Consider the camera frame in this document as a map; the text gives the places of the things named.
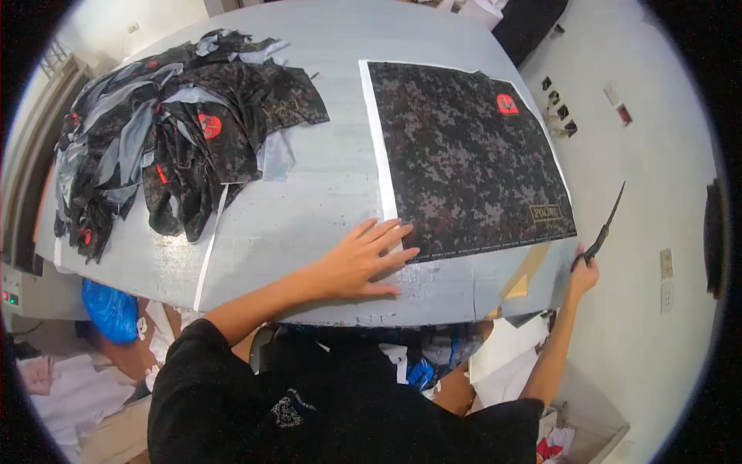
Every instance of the person's left hand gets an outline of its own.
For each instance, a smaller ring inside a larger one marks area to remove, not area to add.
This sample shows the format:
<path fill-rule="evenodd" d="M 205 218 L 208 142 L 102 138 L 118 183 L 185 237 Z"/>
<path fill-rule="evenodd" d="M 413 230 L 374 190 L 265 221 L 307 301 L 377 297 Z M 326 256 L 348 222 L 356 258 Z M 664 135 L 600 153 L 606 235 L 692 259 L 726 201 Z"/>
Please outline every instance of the person's left hand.
<path fill-rule="evenodd" d="M 372 284 L 369 279 L 386 269 L 401 266 L 420 252 L 419 248 L 410 248 L 379 256 L 410 233 L 413 227 L 410 224 L 401 226 L 399 219 L 377 222 L 376 219 L 366 220 L 324 258 L 298 271 L 306 279 L 313 298 L 400 294 L 399 288 L 393 285 Z"/>

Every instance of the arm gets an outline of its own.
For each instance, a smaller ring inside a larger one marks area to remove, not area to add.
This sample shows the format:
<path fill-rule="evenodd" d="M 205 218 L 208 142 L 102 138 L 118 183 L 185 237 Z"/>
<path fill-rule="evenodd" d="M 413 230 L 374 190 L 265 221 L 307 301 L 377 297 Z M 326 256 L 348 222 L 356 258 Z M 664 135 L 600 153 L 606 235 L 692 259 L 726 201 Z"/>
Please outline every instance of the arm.
<path fill-rule="evenodd" d="M 577 247 L 577 254 L 581 252 L 582 245 Z M 521 399 L 541 399 L 544 406 L 548 407 L 557 395 L 559 383 L 562 381 L 562 374 L 564 373 L 569 339 L 572 337 L 577 304 L 580 302 L 582 295 L 596 284 L 599 276 L 600 272 L 594 258 L 590 260 L 589 264 L 586 264 L 585 260 L 580 260 L 575 266 L 569 279 L 564 302 L 559 309 L 559 315 L 556 317 L 556 324 L 554 324 L 539 360 L 536 361 L 536 366 L 531 371 L 531 376 L 528 377 L 523 392 L 520 393 Z"/>
<path fill-rule="evenodd" d="M 399 242 L 413 229 L 411 225 L 397 226 L 400 226 L 399 219 L 381 224 L 377 224 L 376 219 L 369 219 L 355 227 L 321 260 L 222 304 L 205 318 L 234 346 L 260 324 L 302 303 L 325 298 L 399 295 L 399 288 L 393 285 L 369 282 L 374 275 L 401 266 L 420 252 L 419 248 L 410 248 L 379 257 L 379 253 Z"/>

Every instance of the blue plastic bag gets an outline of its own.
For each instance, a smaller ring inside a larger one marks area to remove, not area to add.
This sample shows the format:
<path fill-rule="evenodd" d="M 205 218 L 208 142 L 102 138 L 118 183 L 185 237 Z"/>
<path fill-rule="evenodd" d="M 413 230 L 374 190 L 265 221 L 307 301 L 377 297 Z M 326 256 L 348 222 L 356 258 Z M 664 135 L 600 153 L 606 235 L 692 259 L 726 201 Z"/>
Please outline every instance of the blue plastic bag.
<path fill-rule="evenodd" d="M 137 337 L 137 299 L 88 279 L 82 279 L 82 302 L 105 338 L 113 343 Z"/>

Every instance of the person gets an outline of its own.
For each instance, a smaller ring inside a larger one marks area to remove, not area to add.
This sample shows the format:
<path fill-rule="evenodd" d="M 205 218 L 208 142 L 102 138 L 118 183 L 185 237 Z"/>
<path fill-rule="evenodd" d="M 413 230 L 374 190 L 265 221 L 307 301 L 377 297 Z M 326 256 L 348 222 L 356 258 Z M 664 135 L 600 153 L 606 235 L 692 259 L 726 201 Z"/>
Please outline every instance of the person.
<path fill-rule="evenodd" d="M 411 230 L 399 219 L 367 220 L 321 260 L 184 329 L 154 383 L 152 463 L 533 462 L 539 419 L 557 394 L 577 304 L 598 280 L 595 260 L 581 260 L 572 272 L 520 398 L 468 416 L 396 383 L 395 366 L 378 346 L 274 339 L 260 352 L 258 375 L 233 354 L 262 323 L 308 301 L 399 295 L 399 288 L 369 280 L 419 252 L 380 255 Z M 271 367 L 263 372 L 266 356 Z"/>

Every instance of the red circular logo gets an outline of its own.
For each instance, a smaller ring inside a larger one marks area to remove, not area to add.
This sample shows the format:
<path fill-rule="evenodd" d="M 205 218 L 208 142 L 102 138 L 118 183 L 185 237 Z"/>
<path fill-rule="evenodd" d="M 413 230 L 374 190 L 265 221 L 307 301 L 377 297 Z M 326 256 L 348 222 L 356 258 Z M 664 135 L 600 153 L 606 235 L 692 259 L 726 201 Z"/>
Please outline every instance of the red circular logo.
<path fill-rule="evenodd" d="M 513 97 L 507 94 L 497 96 L 497 108 L 503 114 L 518 114 L 518 108 L 515 106 Z"/>
<path fill-rule="evenodd" d="M 199 114 L 198 122 L 201 124 L 203 138 L 213 139 L 222 131 L 222 122 L 219 118 L 210 114 Z"/>

